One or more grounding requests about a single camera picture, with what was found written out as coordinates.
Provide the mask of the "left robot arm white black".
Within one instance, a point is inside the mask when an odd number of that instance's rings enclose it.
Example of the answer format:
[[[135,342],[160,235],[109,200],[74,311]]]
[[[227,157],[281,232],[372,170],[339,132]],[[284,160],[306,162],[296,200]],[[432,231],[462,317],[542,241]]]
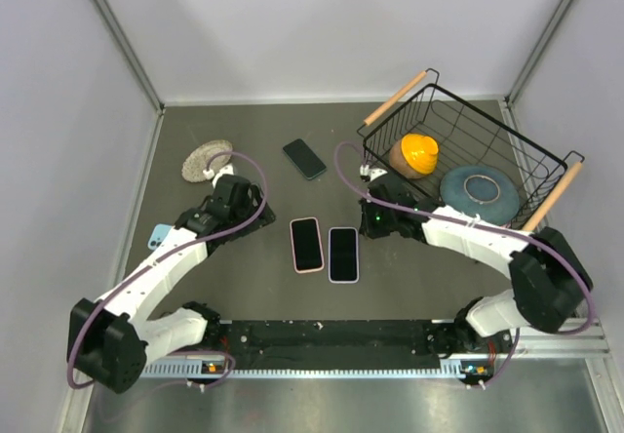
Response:
[[[217,180],[203,202],[183,212],[162,243],[128,277],[96,300],[71,309],[67,379],[80,372],[114,393],[126,392],[143,370],[187,346],[220,343],[214,311],[198,302],[168,316],[150,316],[171,290],[215,250],[275,221],[262,188],[237,175]]]

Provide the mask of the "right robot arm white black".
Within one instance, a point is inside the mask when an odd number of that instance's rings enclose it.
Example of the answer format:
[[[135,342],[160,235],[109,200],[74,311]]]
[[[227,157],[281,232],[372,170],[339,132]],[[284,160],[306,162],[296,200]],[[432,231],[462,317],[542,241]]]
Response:
[[[475,351],[491,335],[531,327],[557,333],[593,289],[566,238],[545,227],[537,233],[510,230],[468,217],[437,200],[416,199],[406,183],[379,168],[361,170],[368,191],[360,201],[360,232],[377,239],[397,233],[480,262],[511,287],[477,297],[455,317],[455,339]]]

